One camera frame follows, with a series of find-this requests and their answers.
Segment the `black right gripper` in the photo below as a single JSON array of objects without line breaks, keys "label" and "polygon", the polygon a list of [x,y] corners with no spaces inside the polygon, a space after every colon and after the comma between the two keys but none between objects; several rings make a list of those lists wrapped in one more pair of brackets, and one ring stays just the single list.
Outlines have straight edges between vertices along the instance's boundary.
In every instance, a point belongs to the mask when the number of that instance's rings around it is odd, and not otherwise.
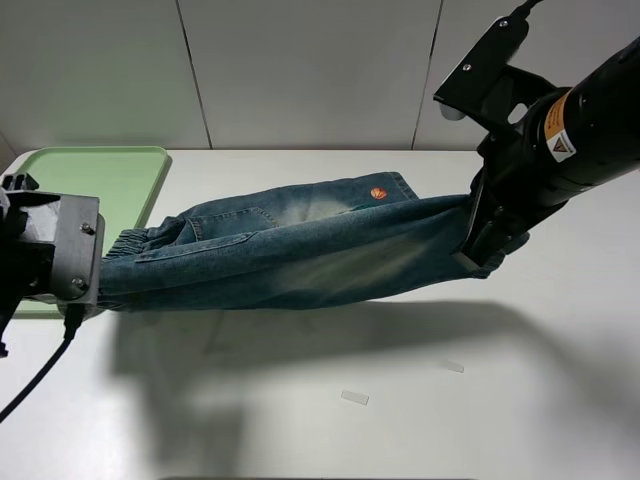
[{"label": "black right gripper", "polygon": [[499,253],[515,250],[529,230],[558,211],[539,198],[546,163],[527,136],[490,134],[478,153],[483,166],[471,184],[465,238],[452,254],[469,272],[478,271]]}]

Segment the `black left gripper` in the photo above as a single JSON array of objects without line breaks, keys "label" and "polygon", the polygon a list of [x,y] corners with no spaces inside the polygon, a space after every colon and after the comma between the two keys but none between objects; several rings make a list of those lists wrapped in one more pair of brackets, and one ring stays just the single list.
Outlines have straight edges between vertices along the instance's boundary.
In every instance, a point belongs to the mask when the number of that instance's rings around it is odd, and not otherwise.
[{"label": "black left gripper", "polygon": [[52,240],[28,239],[28,207],[56,202],[55,194],[38,192],[30,174],[11,174],[1,181],[1,335],[24,297],[47,291],[55,247]]}]

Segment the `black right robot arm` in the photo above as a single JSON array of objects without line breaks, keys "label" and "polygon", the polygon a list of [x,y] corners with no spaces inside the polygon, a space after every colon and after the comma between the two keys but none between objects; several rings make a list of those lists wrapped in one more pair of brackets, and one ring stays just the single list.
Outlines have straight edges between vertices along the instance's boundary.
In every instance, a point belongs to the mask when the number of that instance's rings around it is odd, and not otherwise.
[{"label": "black right robot arm", "polygon": [[555,88],[509,67],[497,106],[471,118],[488,132],[483,166],[456,259],[483,267],[570,199],[639,167],[639,43],[612,55],[579,84]]}]

